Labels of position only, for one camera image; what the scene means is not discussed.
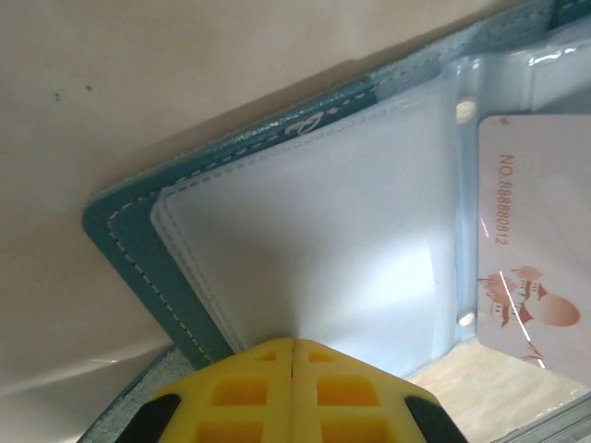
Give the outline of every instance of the white surface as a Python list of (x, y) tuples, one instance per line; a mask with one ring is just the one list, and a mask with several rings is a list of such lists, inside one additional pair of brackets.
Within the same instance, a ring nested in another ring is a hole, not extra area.
[(511, 3), (3, 2), (0, 440), (74, 438), (167, 343), (80, 228), (94, 191)]
[(436, 79), (163, 191), (152, 222), (236, 351), (293, 336), (409, 377), (451, 350), (444, 91)]
[(480, 126), (478, 339), (591, 384), (591, 116)]

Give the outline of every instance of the white card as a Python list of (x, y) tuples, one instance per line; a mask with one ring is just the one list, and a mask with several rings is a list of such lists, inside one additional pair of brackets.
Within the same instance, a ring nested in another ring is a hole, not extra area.
[(591, 115), (479, 131), (478, 338), (591, 383)]

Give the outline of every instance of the yellow plastic object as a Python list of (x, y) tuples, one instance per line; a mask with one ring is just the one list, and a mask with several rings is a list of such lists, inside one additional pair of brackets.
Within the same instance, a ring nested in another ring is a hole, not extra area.
[[(441, 416), (427, 415), (425, 421), (423, 411), (418, 425), (407, 400), (447, 417), (424, 389), (314, 341), (293, 339), (229, 357), (154, 397), (170, 398), (179, 403), (150, 442), (425, 443), (434, 440), (425, 437), (424, 423), (440, 424)], [(454, 435), (460, 439), (437, 441), (464, 441), (459, 432)]]

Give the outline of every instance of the white stitching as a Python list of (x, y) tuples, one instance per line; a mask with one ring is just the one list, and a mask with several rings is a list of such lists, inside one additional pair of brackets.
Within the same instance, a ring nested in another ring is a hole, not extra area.
[[(124, 205), (120, 210), (117, 210), (116, 212), (114, 212), (114, 214), (118, 214), (120, 213), (123, 209), (125, 208), (129, 208), (132, 205), (131, 202), (127, 203), (126, 205)], [(213, 365), (213, 359), (205, 352), (205, 350), (201, 347), (201, 345), (197, 342), (197, 340), (195, 339), (195, 336), (193, 336), (193, 334), (188, 330), (187, 326), (185, 325), (185, 323), (183, 323), (182, 321), (180, 321), (180, 319), (178, 318), (178, 316), (176, 315), (175, 310), (173, 309), (172, 306), (170, 306), (170, 304), (168, 303), (168, 301), (166, 300), (166, 298), (164, 297), (164, 295), (158, 290), (158, 288), (156, 287), (156, 285), (153, 283), (152, 280), (150, 280), (150, 278), (148, 277), (148, 275), (146, 274), (146, 272), (138, 265), (138, 263), (127, 253), (126, 248), (123, 246), (123, 244), (119, 241), (119, 239), (117, 238), (115, 232), (113, 231), (113, 227), (111, 225), (111, 221), (112, 218), (109, 218), (109, 220), (107, 221), (107, 228), (109, 229), (109, 235), (115, 240), (115, 244), (117, 246), (117, 248), (121, 251), (121, 253), (123, 254), (123, 256), (127, 259), (127, 261), (133, 266), (133, 268), (139, 272), (139, 275), (141, 275), (141, 278), (152, 288), (152, 290), (156, 293), (156, 295), (158, 295), (158, 298), (164, 303), (164, 306), (166, 307), (166, 309), (168, 311), (170, 311), (170, 313), (172, 314), (173, 318), (175, 319), (175, 321), (178, 323), (178, 325), (181, 327), (181, 329), (187, 334), (187, 336), (189, 337), (189, 339), (193, 342), (193, 344), (195, 344), (195, 346), (197, 347), (198, 351), (201, 353), (201, 355), (203, 355), (203, 357), (210, 363), (210, 365)]]
[[(586, 3), (586, 0), (576, 0), (574, 3)], [(567, 7), (571, 7), (574, 3), (570, 3), (569, 5), (565, 5), (562, 7), (562, 9), (565, 9)], [(518, 18), (515, 21), (521, 21), (524, 18)], [(499, 26), (498, 28), (502, 29), (502, 28), (506, 28), (507, 25), (505, 26)], [(446, 54), (448, 51), (442, 51), (440, 52), (437, 56), (441, 57), (443, 54)], [(413, 66), (410, 66), (411, 69), (416, 69), (419, 66), (425, 65), (430, 61), (430, 59), (428, 60), (424, 60), (422, 63), (420, 64), (415, 64)], [(370, 94), (371, 92), (375, 91), (376, 88), (378, 86), (383, 85), (386, 82), (392, 81), (398, 77), (400, 77), (402, 75), (402, 73), (398, 73), (398, 74), (393, 74), (391, 73), (389, 76), (387, 76), (386, 78), (383, 78), (377, 82), (374, 83), (373, 87), (371, 87), (369, 90), (365, 90), (363, 92), (358, 93), (355, 97), (351, 98), (351, 99), (347, 99), (345, 102), (341, 103), (338, 106), (333, 106), (331, 108), (331, 110), (334, 110), (334, 114), (336, 114), (336, 112), (340, 111), (344, 106), (346, 106), (346, 104), (348, 104), (349, 102), (354, 102), (358, 99), (361, 99), (363, 97), (365, 97), (366, 95)], [(234, 154), (232, 154), (230, 157), (226, 157), (223, 159), (223, 162), (226, 162), (228, 160), (230, 160), (231, 158), (235, 157), (235, 156), (240, 156), (242, 154), (244, 154), (245, 152), (247, 152), (248, 150), (251, 149), (256, 149), (259, 148), (260, 146), (262, 146), (263, 143), (267, 143), (270, 141), (275, 140), (276, 138), (278, 138), (279, 136), (277, 135), (277, 132), (273, 133), (272, 135), (268, 136), (267, 139), (265, 139), (264, 141), (261, 142), (257, 142), (247, 148), (243, 148), (241, 150), (239, 150), (238, 152), (235, 152)], [(217, 162), (211, 163), (207, 166), (207, 169), (212, 168), (213, 166), (217, 165)], [(239, 169), (240, 167), (244, 167), (244, 164), (240, 164), (236, 167), (236, 169)], [(189, 177), (194, 177), (196, 175), (201, 174), (202, 169), (198, 169), (194, 172), (192, 172), (189, 175), (186, 175), (184, 177), (180, 177), (177, 179), (177, 183), (184, 181), (184, 179), (187, 179)], [(164, 303), (164, 306), (166, 307), (166, 309), (168, 311), (170, 311), (172, 314), (175, 315), (175, 310), (172, 308), (172, 306), (168, 303), (168, 301), (166, 300), (166, 298), (163, 296), (163, 294), (160, 292), (160, 290), (156, 287), (156, 285), (150, 280), (150, 278), (147, 276), (147, 274), (143, 271), (143, 269), (141, 269), (141, 267), (136, 263), (136, 261), (127, 253), (126, 248), (123, 246), (123, 244), (119, 241), (118, 237), (116, 236), (115, 232), (113, 231), (112, 228), (112, 221), (115, 219), (115, 217), (117, 217), (123, 210), (131, 207), (133, 204), (140, 202), (146, 198), (150, 198), (153, 195), (159, 193), (161, 191), (151, 191), (147, 196), (141, 196), (139, 198), (136, 198), (133, 201), (129, 201), (128, 203), (126, 203), (125, 205), (123, 205), (121, 208), (119, 208), (118, 210), (115, 210), (108, 218), (106, 221), (106, 225), (107, 225), (107, 229), (108, 229), (108, 234), (111, 238), (114, 239), (115, 244), (117, 246), (117, 248), (121, 251), (121, 253), (123, 254), (123, 256), (126, 258), (126, 260), (133, 266), (133, 268), (140, 273), (140, 275), (142, 276), (142, 278), (144, 279), (144, 281), (146, 281), (146, 283), (152, 288), (152, 290), (157, 294), (158, 298)], [(209, 357), (207, 355), (207, 353), (203, 350), (203, 348), (201, 347), (201, 345), (197, 342), (195, 336), (193, 335), (193, 333), (187, 328), (187, 326), (182, 323), (182, 322), (178, 322), (179, 326), (181, 327), (181, 329), (183, 329), (183, 331), (186, 333), (186, 335), (190, 338), (190, 340), (196, 345), (197, 349), (199, 350), (199, 352), (210, 362), (213, 363), (213, 360), (211, 359), (211, 357)]]
[[(421, 102), (423, 102), (423, 101), (411, 101), (410, 102), (408, 100), (401, 99), (401, 100), (389, 105), (388, 108), (383, 108), (383, 109), (380, 109), (376, 112), (366, 113), (364, 115), (360, 115), (356, 118), (351, 119), (351, 121), (349, 121), (349, 122), (339, 124), (336, 126), (337, 131), (342, 131), (342, 130), (351, 128), (355, 125), (361, 124), (363, 122), (374, 120), (376, 118), (382, 118), (385, 115), (390, 114), (390, 113), (392, 113), (392, 114), (404, 113), (404, 112), (406, 112), (406, 110), (408, 108), (410, 108), (412, 106), (416, 106), (416, 105), (420, 104)], [(334, 133), (334, 131), (331, 128), (322, 129), (320, 132), (323, 132), (325, 134)], [(316, 135), (309, 135), (309, 136), (306, 136), (303, 138), (296, 138), (294, 141), (291, 141), (290, 143), (287, 143), (285, 146), (283, 146), (281, 148), (281, 150), (276, 148), (275, 151), (281, 152), (281, 153), (287, 152), (291, 148), (295, 149), (299, 146), (302, 146), (302, 144), (305, 144), (308, 139), (314, 139), (314, 138), (316, 138)], [(258, 162), (263, 162), (264, 160), (269, 159), (269, 158), (270, 158), (270, 155), (266, 151), (263, 151), (256, 156), (250, 157), (249, 159), (244, 159), (243, 161), (241, 161), (237, 165), (236, 169), (241, 169), (241, 167), (246, 167), (246, 166), (256, 164)], [(170, 211), (169, 206), (168, 206), (168, 198), (173, 197), (175, 194), (177, 194), (179, 192), (183, 192), (183, 191), (185, 191), (189, 188), (192, 188), (194, 186), (198, 186), (200, 184), (210, 182), (216, 178), (219, 178), (219, 175), (215, 175), (214, 173), (208, 173), (208, 175), (203, 176), (201, 178), (194, 178), (193, 183), (189, 183), (188, 186), (179, 186), (177, 188), (173, 188), (173, 189), (168, 190), (168, 192), (164, 196), (163, 210), (165, 211), (166, 216), (170, 220), (170, 222), (172, 224), (172, 228), (175, 231), (175, 235), (179, 239), (181, 246), (184, 248), (185, 253), (183, 253), (180, 250), (180, 248), (176, 245), (176, 241), (170, 235), (170, 233), (166, 229), (165, 225), (160, 220), (159, 220), (159, 222), (160, 222), (161, 229), (162, 229), (163, 233), (166, 235), (166, 237), (168, 237), (169, 244), (175, 250), (176, 256), (180, 260), (180, 266), (189, 274), (191, 281), (195, 284), (195, 286), (197, 286), (199, 293), (203, 294), (208, 299), (208, 301), (210, 302), (210, 307), (213, 311), (213, 314), (215, 316), (217, 316), (217, 319), (225, 326), (225, 328), (226, 328), (225, 332), (231, 337), (231, 339), (234, 341), (234, 343), (239, 344), (240, 340), (237, 338), (238, 334), (236, 333), (236, 331), (232, 327), (232, 324), (228, 321), (228, 319), (225, 315), (225, 312), (223, 311), (222, 307), (220, 306), (219, 300), (215, 297), (214, 292), (211, 289), (211, 286), (210, 286), (204, 272), (201, 269), (201, 266), (199, 265), (195, 255), (193, 254), (193, 251), (188, 246), (187, 240), (185, 239), (185, 236), (181, 232), (180, 228), (178, 227), (178, 223), (176, 222), (175, 216)], [(188, 255), (188, 259), (192, 262), (192, 265), (193, 265), (192, 267), (187, 264), (187, 261), (185, 259), (185, 257), (187, 255)], [(197, 276), (193, 272), (193, 269), (195, 269), (197, 271), (199, 278), (197, 278)]]
[(562, 12), (564, 9), (568, 9), (569, 7), (573, 7), (575, 5), (584, 5), (589, 3), (588, 0), (573, 0), (572, 2), (567, 3), (566, 5), (562, 5), (559, 10), (559, 13)]

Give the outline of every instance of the stitching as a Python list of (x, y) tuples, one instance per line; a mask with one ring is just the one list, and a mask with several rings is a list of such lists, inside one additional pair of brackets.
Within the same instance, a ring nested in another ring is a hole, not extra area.
[(585, 5), (588, 3), (589, 3), (588, 0), (572, 0), (571, 2), (567, 3), (566, 5), (562, 5), (562, 7), (559, 9), (559, 14), (560, 14), (560, 12), (564, 11), (565, 9), (568, 9), (569, 7), (573, 7), (573, 6), (577, 6), (577, 5)]
[[(585, 3), (586, 0), (575, 0), (578, 3)], [(496, 31), (496, 30), (503, 30), (506, 29), (510, 26), (514, 26), (514, 23), (516, 22), (520, 22), (523, 21), (527, 18), (531, 18), (534, 15), (538, 15), (539, 13), (534, 13), (531, 16), (528, 16), (526, 18), (524, 17), (520, 17), (520, 18), (516, 18), (512, 23), (510, 24), (501, 24), (501, 25), (497, 25), (496, 27), (494, 27), (492, 31)], [(438, 57), (441, 57), (442, 55), (448, 53), (449, 51), (457, 48), (458, 46), (460, 46), (460, 44), (457, 44), (455, 46), (453, 46), (453, 48), (448, 48), (447, 50), (443, 50), (443, 51), (439, 51), (438, 53), (436, 53), (433, 57), (430, 57), (429, 59), (423, 60), (421, 63), (415, 63), (412, 66), (409, 66), (407, 69), (417, 69), (418, 67), (421, 66), (425, 66), (429, 63), (432, 63), (433, 59), (436, 59)], [(349, 104), (351, 102), (355, 102), (356, 100), (359, 100), (363, 97), (365, 97), (366, 95), (370, 94), (371, 92), (374, 92), (376, 90), (377, 87), (383, 85), (384, 83), (393, 81), (397, 78), (399, 78), (401, 75), (403, 74), (403, 72), (398, 72), (398, 73), (390, 73), (389, 75), (386, 75), (385, 78), (377, 81), (374, 83), (374, 85), (369, 88), (368, 90), (364, 90), (360, 93), (358, 93), (356, 96), (352, 97), (352, 98), (347, 98), (345, 99), (344, 102), (342, 102), (340, 105), (332, 105), (331, 103), (331, 108), (329, 108), (328, 110), (324, 111), (326, 114), (336, 114), (337, 112), (339, 112), (344, 106), (346, 106), (346, 104)], [(223, 165), (226, 164), (227, 162), (231, 161), (233, 158), (241, 156), (243, 154), (245, 154), (246, 152), (252, 150), (252, 149), (256, 149), (259, 148), (263, 143), (267, 143), (270, 141), (275, 140), (276, 138), (278, 138), (279, 136), (277, 135), (280, 131), (283, 131), (283, 127), (279, 128), (279, 131), (276, 131), (270, 135), (268, 135), (268, 137), (263, 140), (263, 141), (258, 141), (250, 146), (247, 146), (245, 148), (242, 148), (241, 150), (234, 152), (233, 154), (231, 154), (230, 156), (227, 156), (225, 158), (223, 158), (220, 162), (213, 162), (210, 163), (207, 166), (207, 169), (213, 168), (216, 165)], [(324, 137), (324, 134), (321, 133), (321, 135), (316, 135), (314, 136), (315, 138), (322, 138)], [(236, 169), (239, 169), (240, 167), (245, 167), (244, 164), (242, 164), (241, 166), (237, 166)], [(234, 168), (227, 170), (227, 173), (230, 173), (234, 170)], [(197, 175), (200, 175), (203, 172), (203, 169), (198, 169), (194, 172), (192, 172), (189, 175), (186, 176), (182, 176), (176, 179), (175, 183), (180, 183), (180, 182), (184, 182), (185, 180), (187, 180), (190, 177), (195, 177)], [(115, 232), (113, 231), (113, 226), (112, 226), (112, 222), (113, 220), (120, 215), (123, 211), (125, 211), (126, 209), (128, 209), (129, 207), (131, 207), (132, 205), (139, 203), (142, 200), (145, 200), (147, 198), (151, 198), (154, 195), (158, 194), (160, 192), (159, 191), (151, 191), (150, 193), (148, 193), (147, 195), (144, 196), (140, 196), (138, 198), (135, 198), (131, 201), (129, 201), (128, 203), (124, 204), (121, 208), (119, 208), (118, 210), (115, 210), (108, 218), (106, 221), (106, 226), (108, 229), (108, 235), (114, 240), (116, 247), (119, 249), (119, 251), (123, 254), (123, 256), (125, 257), (125, 259), (129, 262), (129, 264), (141, 275), (142, 279), (151, 287), (151, 289), (156, 293), (156, 295), (158, 296), (158, 298), (163, 302), (165, 308), (171, 312), (171, 314), (173, 314), (173, 319), (178, 323), (178, 325), (180, 326), (180, 328), (186, 333), (186, 335), (190, 338), (191, 342), (193, 342), (196, 346), (197, 349), (199, 350), (199, 352), (210, 362), (213, 363), (213, 360), (207, 355), (207, 353), (205, 353), (205, 351), (203, 350), (203, 348), (199, 345), (199, 343), (197, 342), (195, 336), (193, 335), (193, 333), (187, 328), (187, 326), (178, 318), (178, 316), (175, 314), (175, 310), (172, 308), (172, 306), (168, 303), (168, 301), (166, 300), (166, 298), (164, 297), (164, 295), (162, 294), (162, 292), (158, 289), (158, 287), (150, 280), (150, 278), (147, 276), (147, 274), (145, 273), (145, 271), (143, 271), (143, 269), (138, 265), (138, 263), (128, 254), (125, 246), (120, 242), (119, 238), (117, 237), (117, 235), (115, 234)]]
[[(150, 196), (152, 196), (154, 194), (156, 194), (156, 193), (155, 192), (151, 192), (150, 193)], [(197, 347), (197, 349), (199, 350), (199, 352), (201, 353), (201, 355), (203, 355), (203, 357), (208, 361), (208, 363), (210, 365), (212, 365), (213, 364), (213, 359), (201, 347), (201, 345), (199, 344), (199, 342), (197, 341), (197, 339), (195, 338), (195, 336), (193, 335), (193, 333), (189, 330), (189, 328), (187, 327), (187, 325), (178, 317), (178, 315), (176, 314), (176, 312), (173, 309), (173, 307), (170, 305), (170, 303), (168, 303), (168, 300), (166, 300), (166, 297), (164, 297), (163, 293), (160, 292), (160, 290), (154, 284), (154, 282), (152, 280), (150, 280), (150, 277), (148, 277), (148, 275), (146, 274), (146, 272), (144, 271), (144, 269), (138, 264), (138, 262), (136, 262), (136, 260), (133, 259), (132, 256), (130, 256), (128, 254), (126, 248), (119, 241), (119, 239), (117, 238), (115, 232), (113, 231), (113, 227), (112, 227), (112, 221), (113, 221), (113, 219), (119, 213), (121, 213), (122, 210), (125, 210), (125, 209), (129, 208), (132, 204), (133, 203), (128, 202), (125, 205), (123, 205), (120, 210), (116, 210), (113, 214), (111, 214), (111, 216), (109, 217), (109, 219), (107, 220), (107, 223), (106, 223), (107, 224), (107, 228), (109, 229), (109, 236), (111, 238), (113, 238), (113, 240), (115, 242), (115, 245), (117, 246), (117, 248), (119, 249), (119, 251), (123, 254), (123, 257), (125, 257), (125, 259), (133, 267), (133, 269), (135, 269), (139, 273), (139, 275), (141, 276), (141, 278), (156, 293), (156, 295), (158, 296), (158, 298), (160, 299), (160, 301), (164, 304), (164, 307), (168, 310), (168, 312), (170, 312), (170, 314), (172, 315), (172, 317), (175, 320), (175, 322), (178, 323), (178, 326), (180, 326), (181, 329), (186, 333), (186, 335), (189, 337), (189, 339), (191, 340), (191, 342), (193, 344), (195, 344), (195, 346)]]
[[(170, 210), (168, 209), (168, 201), (166, 201), (166, 200), (164, 201), (164, 207), (165, 207), (166, 213), (170, 215)], [(163, 232), (168, 237), (169, 244), (173, 246), (173, 248), (174, 248), (174, 250), (176, 252), (176, 255), (180, 258), (181, 265), (188, 271), (189, 275), (191, 276), (192, 281), (197, 286), (197, 289), (199, 290), (199, 292), (202, 293), (202, 294), (204, 294), (204, 295), (206, 295), (207, 298), (208, 298), (208, 300), (210, 302), (212, 302), (212, 303), (210, 303), (210, 305), (211, 305), (211, 308), (214, 311), (214, 314), (218, 317), (218, 319), (221, 320), (222, 324), (226, 327), (226, 329), (229, 329), (230, 330), (230, 332), (231, 332), (231, 334), (230, 334), (231, 335), (231, 339), (234, 341), (235, 344), (240, 344), (240, 340), (235, 335), (234, 330), (229, 326), (231, 323), (228, 321), (228, 318), (225, 316), (225, 313), (222, 310), (222, 307), (219, 306), (217, 300), (212, 299), (212, 298), (209, 297), (209, 294), (213, 294), (213, 291), (211, 290), (211, 287), (210, 287), (209, 283), (205, 279), (205, 275), (203, 274), (201, 268), (199, 267), (199, 265), (197, 265), (197, 260), (193, 257), (193, 254), (189, 252), (193, 263), (196, 264), (196, 267), (197, 267), (197, 271), (199, 273), (199, 276), (201, 277), (203, 283), (205, 284), (205, 288), (199, 284), (199, 281), (198, 281), (197, 278), (195, 278), (195, 275), (193, 274), (193, 271), (191, 270), (191, 267), (185, 261), (185, 257), (183, 256), (182, 252), (180, 250), (178, 250), (178, 248), (176, 247), (176, 242), (174, 241), (173, 237), (164, 228), (164, 225), (163, 225), (162, 221), (160, 220), (160, 214), (157, 215), (157, 218), (158, 218), (158, 222), (160, 223)], [(171, 222), (172, 222), (173, 226), (175, 227), (176, 232), (179, 233), (179, 235), (182, 237), (182, 234), (180, 234), (180, 229), (179, 229), (178, 225), (176, 224), (176, 220), (172, 216), (170, 217), (170, 219), (171, 219)], [(183, 245), (186, 244), (184, 238), (181, 239), (181, 242), (183, 243)]]
[[(396, 102), (389, 103), (387, 106), (383, 106), (381, 109), (375, 109), (371, 112), (365, 113), (363, 115), (359, 115), (356, 118), (352, 118), (348, 122), (336, 123), (332, 127), (329, 126), (325, 129), (321, 129), (320, 133), (323, 135), (327, 135), (327, 136), (330, 134), (339, 133), (339, 132), (344, 131), (345, 129), (350, 129), (356, 125), (364, 124), (366, 122), (369, 122), (371, 120), (375, 120), (377, 118), (382, 118), (388, 114), (405, 113), (410, 108), (415, 107), (423, 102), (425, 102), (425, 101), (423, 101), (423, 100), (409, 101), (407, 99), (400, 99)], [(310, 135), (307, 137), (297, 138), (296, 140), (294, 140), (290, 143), (287, 143), (285, 146), (282, 146), (281, 150), (279, 149), (279, 146), (278, 146), (275, 149), (272, 149), (271, 152), (275, 151), (280, 154), (283, 154), (283, 153), (289, 152), (291, 150), (296, 150), (296, 149), (300, 148), (301, 146), (307, 145), (311, 140), (320, 138), (320, 137), (318, 137), (318, 135), (319, 134), (313, 134), (313, 135)], [(270, 155), (268, 152), (262, 152), (259, 155), (255, 154), (254, 156), (252, 156), (248, 159), (244, 159), (241, 163), (239, 163), (236, 166), (236, 169), (242, 169), (242, 168), (251, 166), (253, 164), (257, 164), (259, 162), (264, 162), (264, 161), (268, 160), (269, 158), (270, 158)], [(173, 188), (173, 189), (169, 190), (167, 192), (167, 194), (164, 196), (163, 209), (166, 212), (167, 218), (171, 221), (171, 224), (173, 225), (173, 230), (175, 231), (175, 235), (177, 236), (177, 238), (180, 240), (181, 246), (184, 247), (184, 254), (182, 251), (179, 250), (179, 248), (177, 247), (177, 245), (175, 244), (175, 242), (173, 240), (173, 237), (170, 235), (170, 233), (168, 232), (168, 230), (166, 229), (166, 227), (163, 224), (161, 224), (161, 229), (165, 232), (166, 236), (168, 237), (170, 243), (172, 244), (173, 249), (176, 252), (177, 257), (180, 258), (182, 266), (188, 272), (190, 279), (197, 286), (197, 288), (199, 289), (199, 292), (207, 297), (207, 300), (210, 302), (210, 307), (213, 310), (213, 314), (215, 316), (217, 316), (217, 319), (220, 321), (221, 324), (225, 325), (226, 332), (228, 333), (228, 335), (230, 335), (235, 340), (235, 343), (240, 343), (240, 340), (237, 340), (238, 334), (236, 333), (236, 330), (233, 328), (232, 324), (229, 321), (227, 321), (227, 317), (225, 316), (225, 313), (224, 313), (222, 307), (220, 306), (218, 299), (215, 297), (214, 292), (211, 290), (211, 286), (210, 286), (209, 282), (207, 281), (207, 278), (205, 277), (205, 274), (203, 273), (201, 266), (199, 265), (195, 255), (193, 254), (193, 251), (189, 247), (187, 240), (185, 239), (185, 236), (183, 235), (180, 228), (178, 227), (178, 223), (175, 220), (175, 216), (170, 211), (170, 208), (168, 206), (168, 199), (169, 198), (172, 198), (175, 195), (178, 195), (178, 193), (186, 191), (186, 190), (193, 188), (195, 186), (201, 185), (203, 183), (208, 183), (211, 180), (215, 180), (221, 176), (223, 176), (223, 175), (222, 174), (215, 174), (215, 172), (209, 173), (203, 177), (195, 178), (192, 181), (192, 183), (189, 183), (188, 185), (180, 186), (180, 187)], [(191, 267), (187, 264), (186, 256), (188, 256), (188, 258), (190, 259), (193, 267)], [(199, 275), (199, 280), (196, 278), (195, 273), (193, 272), (193, 269), (195, 269), (197, 271), (197, 273)]]

